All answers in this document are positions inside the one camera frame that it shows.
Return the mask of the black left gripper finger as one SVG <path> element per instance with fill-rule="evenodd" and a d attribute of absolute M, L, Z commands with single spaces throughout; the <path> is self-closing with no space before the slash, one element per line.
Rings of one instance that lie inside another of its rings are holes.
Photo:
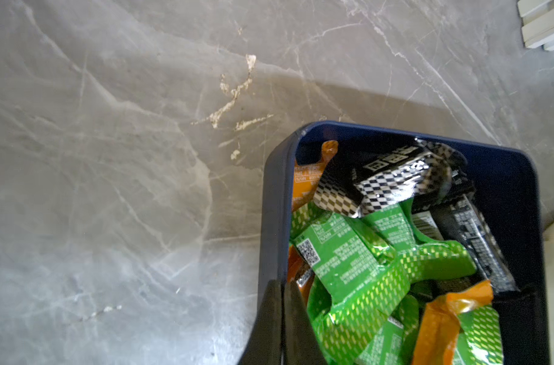
<path fill-rule="evenodd" d="M 240 365 L 325 364 L 294 282 L 269 281 Z"/>

